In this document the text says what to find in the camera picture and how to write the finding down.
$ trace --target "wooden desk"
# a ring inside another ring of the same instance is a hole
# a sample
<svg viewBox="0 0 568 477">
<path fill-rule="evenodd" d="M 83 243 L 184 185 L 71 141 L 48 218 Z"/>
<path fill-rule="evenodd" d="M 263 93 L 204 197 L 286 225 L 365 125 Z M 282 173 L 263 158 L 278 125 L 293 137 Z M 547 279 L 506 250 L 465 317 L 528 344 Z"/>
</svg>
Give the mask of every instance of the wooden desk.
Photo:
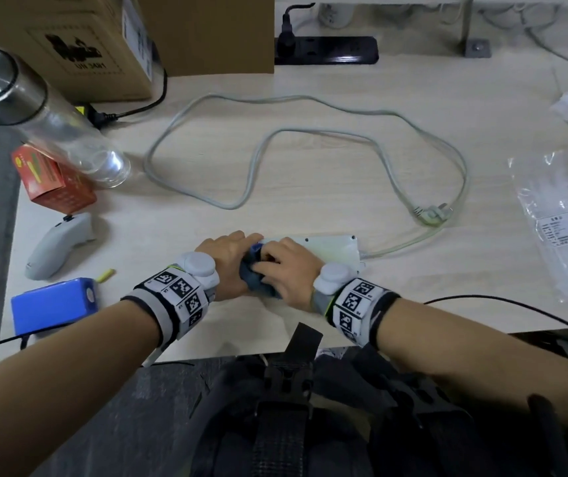
<svg viewBox="0 0 568 477">
<path fill-rule="evenodd" d="M 376 31 L 382 56 L 374 66 L 276 67 L 274 75 L 170 79 L 163 104 L 106 134 L 140 167 L 142 154 L 173 114 L 210 91 L 308 93 L 352 107 L 401 111 L 465 153 L 470 191 L 453 227 L 396 256 L 368 262 L 363 276 L 418 301 L 493 294 L 568 319 L 568 304 L 559 303 L 553 293 L 506 165 L 512 156 L 568 146 L 568 126 L 549 111 L 558 96 L 555 62 L 529 45 L 508 46 L 502 39 L 490 60 L 464 60 L 445 50 L 415 55 L 406 53 L 413 47 L 410 41 L 401 44 L 399 31 L 391 30 Z M 420 37 L 427 39 L 428 32 Z M 568 79 L 568 69 L 559 69 Z M 568 85 L 564 79 L 562 85 Z M 451 163 L 404 123 L 351 116 L 306 101 L 263 106 L 205 102 L 161 145 L 156 166 L 202 193 L 235 200 L 257 142 L 283 125 L 344 127 L 379 138 L 418 203 L 447 201 L 459 187 Z M 393 193 L 369 146 L 299 133 L 272 141 L 253 195 L 240 209 L 224 211 L 168 192 L 138 173 L 119 188 L 101 191 L 91 210 L 99 239 L 75 250 L 57 279 L 97 277 L 115 268 L 117 274 L 100 287 L 103 306 L 201 240 L 237 229 L 265 235 L 357 234 L 364 250 L 388 247 L 423 231 Z M 10 297 L 44 285 L 26 279 L 24 266 L 37 240 L 59 220 L 59 214 L 29 202 L 21 189 L 0 338 L 13 335 Z M 553 320 L 496 301 L 450 301 L 442 307 L 507 332 L 559 328 Z M 214 304 L 207 318 L 161 360 L 281 351 L 298 321 L 320 329 L 324 346 L 347 344 L 318 317 L 277 301 L 242 297 Z M 0 359 L 16 351 L 18 343 L 4 345 Z"/>
</svg>

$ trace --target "gray carpet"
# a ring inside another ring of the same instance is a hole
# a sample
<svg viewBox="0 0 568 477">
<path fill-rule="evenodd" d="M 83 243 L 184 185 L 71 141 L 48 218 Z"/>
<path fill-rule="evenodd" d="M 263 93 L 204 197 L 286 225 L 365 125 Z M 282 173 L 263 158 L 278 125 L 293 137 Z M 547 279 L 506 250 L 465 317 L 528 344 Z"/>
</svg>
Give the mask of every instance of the gray carpet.
<svg viewBox="0 0 568 477">
<path fill-rule="evenodd" d="M 0 322 L 19 178 L 10 160 L 20 144 L 0 128 Z M 140 369 L 121 392 L 35 473 L 39 477 L 152 476 L 172 451 L 204 382 L 228 359 Z"/>
</svg>

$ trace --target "hand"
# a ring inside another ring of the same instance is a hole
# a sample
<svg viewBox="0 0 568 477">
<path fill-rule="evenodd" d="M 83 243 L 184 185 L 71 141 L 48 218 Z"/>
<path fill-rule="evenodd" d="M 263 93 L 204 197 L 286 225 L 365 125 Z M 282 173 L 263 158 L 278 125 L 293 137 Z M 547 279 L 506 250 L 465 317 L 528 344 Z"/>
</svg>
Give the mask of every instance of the hand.
<svg viewBox="0 0 568 477">
<path fill-rule="evenodd" d="M 281 295 L 288 306 L 312 312 L 312 283 L 319 276 L 323 261 L 291 238 L 270 241 L 262 246 L 262 261 L 253 271 Z"/>
<path fill-rule="evenodd" d="M 264 239 L 261 234 L 251 234 L 245 237 L 242 231 L 236 231 L 228 236 L 220 236 L 215 241 L 211 238 L 204 240 L 194 249 L 205 252 L 213 257 L 215 270 L 220 277 L 220 284 L 215 292 L 216 301 L 233 299 L 248 293 L 247 283 L 240 279 L 240 261 L 253 244 Z"/>
</svg>

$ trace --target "red box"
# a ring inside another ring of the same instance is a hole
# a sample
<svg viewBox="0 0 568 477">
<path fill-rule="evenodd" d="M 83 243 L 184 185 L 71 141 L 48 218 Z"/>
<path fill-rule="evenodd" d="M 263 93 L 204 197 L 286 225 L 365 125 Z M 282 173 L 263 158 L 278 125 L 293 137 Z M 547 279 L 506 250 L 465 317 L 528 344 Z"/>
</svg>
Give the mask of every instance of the red box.
<svg viewBox="0 0 568 477">
<path fill-rule="evenodd" d="M 97 201 L 92 183 L 75 170 L 60 165 L 33 146 L 24 144 L 12 154 L 31 201 L 72 214 Z"/>
</svg>

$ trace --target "plastic bag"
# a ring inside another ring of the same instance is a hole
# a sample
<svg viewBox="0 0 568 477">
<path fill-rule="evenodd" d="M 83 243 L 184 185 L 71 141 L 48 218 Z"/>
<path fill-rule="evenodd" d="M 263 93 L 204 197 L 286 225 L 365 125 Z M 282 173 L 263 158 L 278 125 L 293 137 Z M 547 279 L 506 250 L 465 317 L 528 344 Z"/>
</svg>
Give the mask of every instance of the plastic bag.
<svg viewBox="0 0 568 477">
<path fill-rule="evenodd" d="M 508 161 L 518 200 L 559 292 L 568 299 L 568 152 Z"/>
</svg>

